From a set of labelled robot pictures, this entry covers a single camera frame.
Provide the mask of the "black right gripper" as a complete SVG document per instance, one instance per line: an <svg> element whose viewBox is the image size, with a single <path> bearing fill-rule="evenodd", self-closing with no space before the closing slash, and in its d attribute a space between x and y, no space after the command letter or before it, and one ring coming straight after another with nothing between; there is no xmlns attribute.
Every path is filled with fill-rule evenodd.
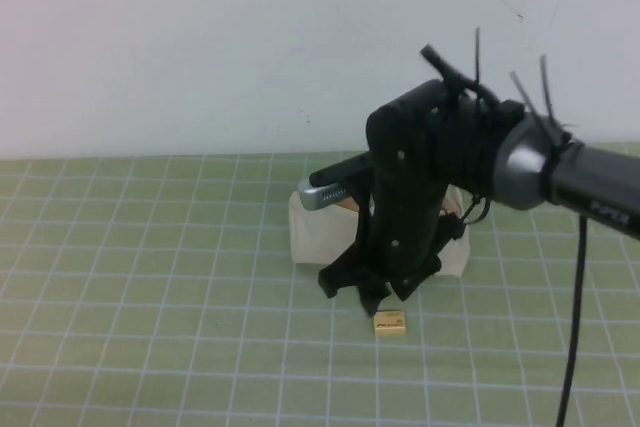
<svg viewBox="0 0 640 427"><path fill-rule="evenodd" d="M319 185L338 183L359 207L354 242L319 285L329 298L356 287L369 318L391 292L406 301L441 267L432 242L446 186L428 172L423 120L405 102L386 104L366 121L368 153L318 172Z"/></svg>

